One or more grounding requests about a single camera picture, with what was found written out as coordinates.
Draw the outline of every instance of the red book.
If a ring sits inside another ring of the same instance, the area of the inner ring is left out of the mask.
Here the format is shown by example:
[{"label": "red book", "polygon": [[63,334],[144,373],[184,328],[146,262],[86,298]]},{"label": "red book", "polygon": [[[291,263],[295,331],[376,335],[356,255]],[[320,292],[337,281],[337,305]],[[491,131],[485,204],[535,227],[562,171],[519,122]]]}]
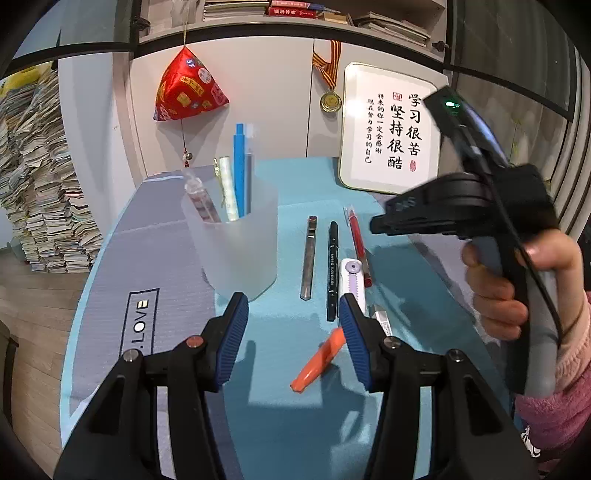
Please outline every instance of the red book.
[{"label": "red book", "polygon": [[303,8],[269,7],[268,15],[271,17],[316,18],[315,11]]}]

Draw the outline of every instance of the red pen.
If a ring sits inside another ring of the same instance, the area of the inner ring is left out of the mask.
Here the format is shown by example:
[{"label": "red pen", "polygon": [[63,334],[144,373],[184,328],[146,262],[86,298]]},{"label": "red pen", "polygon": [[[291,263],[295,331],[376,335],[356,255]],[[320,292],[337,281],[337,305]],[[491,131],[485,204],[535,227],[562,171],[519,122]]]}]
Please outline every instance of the red pen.
[{"label": "red pen", "polygon": [[363,266],[363,284],[365,285],[365,288],[370,288],[372,285],[371,273],[369,272],[368,259],[365,256],[365,247],[363,246],[363,238],[361,238],[361,230],[359,229],[357,215],[355,215],[353,205],[344,208],[343,210],[345,211],[347,223],[351,227],[351,235],[353,235],[353,243],[355,244],[357,260],[359,260]]}]

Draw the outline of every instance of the screw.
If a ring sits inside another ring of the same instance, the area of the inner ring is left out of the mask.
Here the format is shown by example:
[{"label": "screw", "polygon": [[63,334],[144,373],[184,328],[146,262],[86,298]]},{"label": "screw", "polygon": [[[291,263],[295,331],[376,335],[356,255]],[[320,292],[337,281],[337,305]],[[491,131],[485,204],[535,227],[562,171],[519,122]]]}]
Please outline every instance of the screw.
[{"label": "screw", "polygon": [[447,354],[454,362],[460,363],[464,361],[464,352],[458,350],[457,348],[449,350]]},{"label": "screw", "polygon": [[135,348],[130,348],[123,352],[123,360],[126,362],[133,362],[139,357],[139,352]]},{"label": "screw", "polygon": [[187,338],[186,342],[189,348],[197,348],[203,345],[204,340],[203,337],[199,335],[193,335]]},{"label": "screw", "polygon": [[392,350],[395,348],[399,348],[402,345],[402,340],[397,337],[386,337],[384,339],[384,346],[386,348],[391,348]]}]

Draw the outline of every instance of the pen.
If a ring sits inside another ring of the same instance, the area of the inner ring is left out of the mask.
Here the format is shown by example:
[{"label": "pen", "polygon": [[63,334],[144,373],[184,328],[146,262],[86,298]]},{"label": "pen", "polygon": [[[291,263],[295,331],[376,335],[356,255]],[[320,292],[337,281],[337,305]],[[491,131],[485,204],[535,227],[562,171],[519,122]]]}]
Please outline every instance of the pen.
[{"label": "pen", "polygon": [[329,276],[326,291],[326,319],[334,322],[336,318],[336,305],[339,299],[337,272],[339,264],[339,225],[330,223],[329,228]]},{"label": "pen", "polygon": [[352,205],[344,210],[347,223],[351,227],[351,235],[353,235],[357,260],[361,262],[361,266],[363,267],[363,284],[365,285],[365,288],[370,288],[372,285],[371,273],[369,272],[368,259],[365,256],[365,247],[363,245],[363,238],[361,237],[361,230],[359,229],[359,221],[357,220],[357,215],[355,215]]},{"label": "pen", "polygon": [[234,189],[240,217],[245,215],[244,166],[244,124],[236,124],[236,135],[234,135]]},{"label": "pen", "polygon": [[314,275],[314,249],[316,248],[316,223],[318,219],[310,215],[306,229],[306,247],[304,249],[304,267],[301,272],[300,298],[312,298],[312,276]]},{"label": "pen", "polygon": [[318,351],[301,369],[300,374],[291,382],[290,387],[294,392],[302,393],[318,376],[326,370],[332,359],[339,353],[345,344],[343,328],[335,328]]}]

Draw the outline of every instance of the string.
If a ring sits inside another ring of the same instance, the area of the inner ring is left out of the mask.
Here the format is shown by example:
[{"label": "string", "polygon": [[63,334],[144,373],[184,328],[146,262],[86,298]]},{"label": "string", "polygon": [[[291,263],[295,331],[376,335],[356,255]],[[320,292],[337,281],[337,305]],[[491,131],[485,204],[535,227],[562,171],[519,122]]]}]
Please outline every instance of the string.
[{"label": "string", "polygon": [[[191,5],[191,0],[188,0],[187,4],[185,5],[187,12],[185,15],[185,20],[183,22],[183,47],[185,47],[187,45],[187,26],[189,24],[189,11],[191,10],[190,5]],[[183,137],[183,164],[184,164],[185,168],[189,168],[189,159],[188,159],[188,155],[187,155],[187,143],[185,142],[185,137],[184,137],[183,119],[181,118],[180,121],[181,121],[181,135]]]}]

